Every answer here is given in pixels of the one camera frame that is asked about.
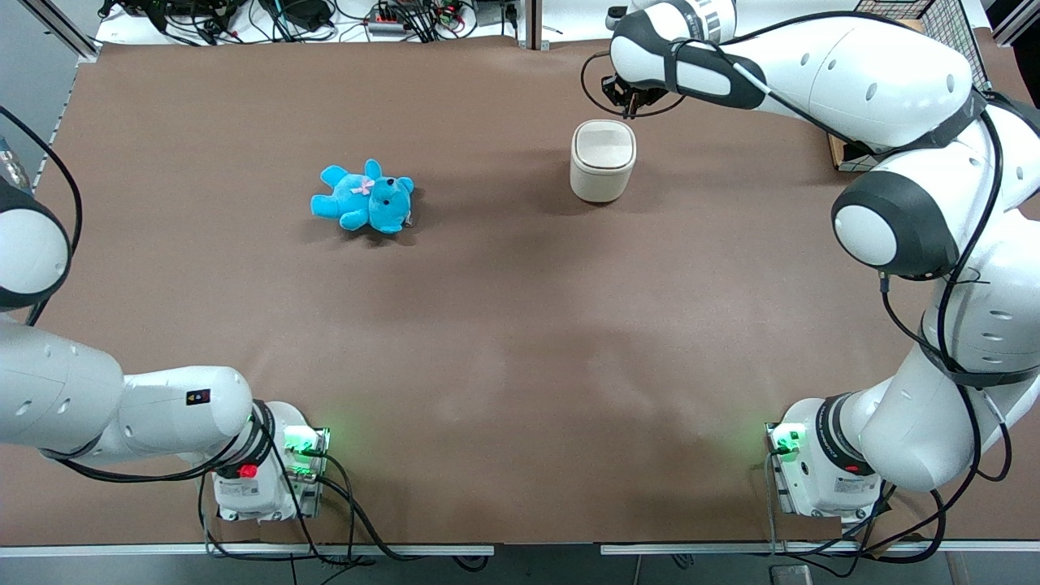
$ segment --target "brown table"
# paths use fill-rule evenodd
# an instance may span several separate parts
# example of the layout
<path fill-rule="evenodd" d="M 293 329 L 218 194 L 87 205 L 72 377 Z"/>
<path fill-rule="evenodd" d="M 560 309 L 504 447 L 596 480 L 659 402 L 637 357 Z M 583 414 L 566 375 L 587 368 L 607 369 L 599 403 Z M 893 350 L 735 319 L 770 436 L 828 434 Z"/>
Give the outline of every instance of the brown table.
<path fill-rule="evenodd" d="M 108 46 L 55 145 L 85 228 L 41 326 L 128 373 L 238 368 L 333 429 L 391 542 L 760 541 L 763 424 L 873 385 L 909 344 L 834 240 L 851 177 L 814 128 L 691 100 L 632 124 L 619 201 L 578 201 L 569 141 L 600 112 L 577 72 L 602 46 Z M 419 189 L 396 238 L 309 213 L 322 168 L 369 156 Z M 50 167 L 40 197 L 71 217 Z M 912 320 L 928 285 L 893 296 Z M 1014 436 L 1011 478 L 972 487 L 950 536 L 1040 536 L 1040 416 Z M 190 483 L 94 483 L 15 447 L 0 468 L 0 544 L 200 540 Z M 343 540 L 336 507 L 322 540 Z"/>

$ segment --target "pink bow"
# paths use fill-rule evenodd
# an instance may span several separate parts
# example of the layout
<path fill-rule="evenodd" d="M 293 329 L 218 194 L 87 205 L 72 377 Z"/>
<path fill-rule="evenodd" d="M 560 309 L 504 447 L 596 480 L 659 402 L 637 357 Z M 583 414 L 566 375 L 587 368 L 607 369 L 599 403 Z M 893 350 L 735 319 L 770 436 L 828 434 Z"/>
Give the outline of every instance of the pink bow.
<path fill-rule="evenodd" d="M 360 193 L 361 195 L 368 195 L 370 193 L 372 185 L 374 184 L 375 181 L 369 179 L 368 177 L 364 177 L 361 179 L 361 186 L 352 188 L 350 193 Z"/>

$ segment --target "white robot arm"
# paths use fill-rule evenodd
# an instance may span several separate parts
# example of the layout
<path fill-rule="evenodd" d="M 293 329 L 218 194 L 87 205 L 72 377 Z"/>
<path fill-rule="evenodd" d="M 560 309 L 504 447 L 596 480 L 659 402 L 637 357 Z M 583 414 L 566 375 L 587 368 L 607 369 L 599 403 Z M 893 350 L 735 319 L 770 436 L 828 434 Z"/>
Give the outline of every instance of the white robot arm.
<path fill-rule="evenodd" d="M 924 344 L 892 378 L 800 401 L 769 433 L 785 509 L 853 524 L 879 479 L 928 491 L 977 464 L 1040 392 L 1040 224 L 1017 211 L 1040 188 L 1040 116 L 988 101 L 963 56 L 890 21 L 815 15 L 743 37 L 735 23 L 730 0 L 630 7 L 604 94 L 626 117 L 667 90 L 802 118 L 888 155 L 840 194 L 833 227 L 883 288 L 935 280 Z"/>
<path fill-rule="evenodd" d="M 46 301 L 71 256 L 53 213 L 0 181 L 0 311 Z M 301 451 L 323 453 L 328 438 L 292 406 L 255 401 L 233 368 L 124 376 L 110 355 L 0 312 L 0 442 L 107 480 L 119 475 L 85 465 L 177 454 L 213 469 L 222 517 L 277 520 L 295 517 L 297 504 L 316 512 L 324 459 Z"/>

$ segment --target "stuffed toy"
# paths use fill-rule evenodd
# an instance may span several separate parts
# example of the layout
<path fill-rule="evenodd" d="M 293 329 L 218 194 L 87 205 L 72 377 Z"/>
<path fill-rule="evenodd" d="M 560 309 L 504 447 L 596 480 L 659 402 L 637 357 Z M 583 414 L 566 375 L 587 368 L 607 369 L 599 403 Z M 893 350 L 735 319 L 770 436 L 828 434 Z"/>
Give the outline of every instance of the stuffed toy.
<path fill-rule="evenodd" d="M 332 187 L 332 195 L 311 198 L 311 213 L 318 218 L 336 220 L 348 231 L 368 224 L 386 234 L 409 225 L 415 184 L 408 177 L 384 177 L 380 163 L 371 158 L 363 175 L 333 164 L 321 172 L 321 182 Z"/>

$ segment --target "white container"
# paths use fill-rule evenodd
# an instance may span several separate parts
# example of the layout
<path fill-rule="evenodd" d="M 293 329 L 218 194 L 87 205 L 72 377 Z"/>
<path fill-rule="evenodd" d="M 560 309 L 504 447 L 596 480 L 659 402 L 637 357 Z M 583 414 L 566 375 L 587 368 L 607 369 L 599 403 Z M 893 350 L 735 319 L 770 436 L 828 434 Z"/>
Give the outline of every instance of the white container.
<path fill-rule="evenodd" d="M 615 120 L 590 120 L 571 139 L 571 190 L 590 203 L 621 197 L 635 166 L 635 133 Z"/>

